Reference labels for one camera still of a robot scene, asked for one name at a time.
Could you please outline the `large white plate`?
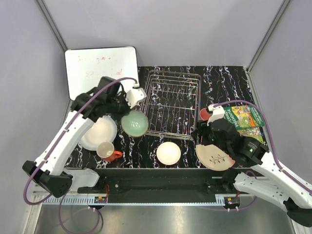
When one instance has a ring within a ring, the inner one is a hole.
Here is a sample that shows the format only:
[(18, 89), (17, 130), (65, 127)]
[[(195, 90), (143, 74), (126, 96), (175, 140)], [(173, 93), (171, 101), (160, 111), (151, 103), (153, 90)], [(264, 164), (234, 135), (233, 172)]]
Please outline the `large white plate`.
[(82, 136), (79, 144), (89, 151), (96, 151), (103, 142), (112, 143), (117, 136), (117, 125), (110, 116), (99, 118)]

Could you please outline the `green ceramic bowl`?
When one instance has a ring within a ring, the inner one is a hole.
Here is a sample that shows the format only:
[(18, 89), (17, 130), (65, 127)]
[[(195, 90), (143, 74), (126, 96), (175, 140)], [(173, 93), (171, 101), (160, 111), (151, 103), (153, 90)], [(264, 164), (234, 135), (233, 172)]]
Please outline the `green ceramic bowl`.
[(121, 118), (121, 127), (129, 136), (141, 137), (148, 130), (149, 121), (141, 111), (131, 110)]

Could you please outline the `small white bowl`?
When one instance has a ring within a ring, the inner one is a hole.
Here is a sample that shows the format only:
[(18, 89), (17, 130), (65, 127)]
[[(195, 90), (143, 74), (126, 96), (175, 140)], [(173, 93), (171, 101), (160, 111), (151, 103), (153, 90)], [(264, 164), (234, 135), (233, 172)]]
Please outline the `small white bowl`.
[(181, 150), (173, 142), (164, 142), (156, 150), (158, 160), (165, 165), (173, 165), (180, 160)]

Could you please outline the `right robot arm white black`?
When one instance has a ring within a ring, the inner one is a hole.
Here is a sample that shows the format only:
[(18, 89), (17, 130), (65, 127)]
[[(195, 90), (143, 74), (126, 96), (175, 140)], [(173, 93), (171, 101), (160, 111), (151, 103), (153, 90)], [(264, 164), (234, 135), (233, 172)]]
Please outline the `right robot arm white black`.
[(212, 153), (216, 157), (224, 153), (270, 180), (266, 183), (229, 168), (222, 179), (213, 185), (213, 191), (249, 193), (281, 208), (296, 223), (312, 226), (312, 194), (303, 189), (299, 182), (308, 188), (311, 188), (311, 184), (287, 170), (286, 166), (279, 168), (267, 146), (255, 138), (241, 136), (235, 126), (224, 118), (211, 123), (199, 121), (192, 137), (197, 147), (209, 147), (205, 156)]

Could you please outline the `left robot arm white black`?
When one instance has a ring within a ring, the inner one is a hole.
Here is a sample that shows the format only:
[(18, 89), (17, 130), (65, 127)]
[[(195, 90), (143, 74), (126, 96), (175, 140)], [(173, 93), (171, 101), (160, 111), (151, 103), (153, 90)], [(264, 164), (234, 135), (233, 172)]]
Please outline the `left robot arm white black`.
[(124, 114), (131, 109), (125, 99), (126, 93), (118, 93), (124, 80), (102, 77), (97, 87), (78, 95), (67, 119), (49, 146), (35, 161), (24, 162), (22, 169), (29, 175), (23, 190), (23, 199), (27, 204), (32, 204), (27, 198), (31, 182), (56, 198), (81, 187), (89, 187), (94, 193), (104, 190), (105, 181), (95, 170), (66, 170), (64, 167), (82, 136), (100, 117), (107, 113)]

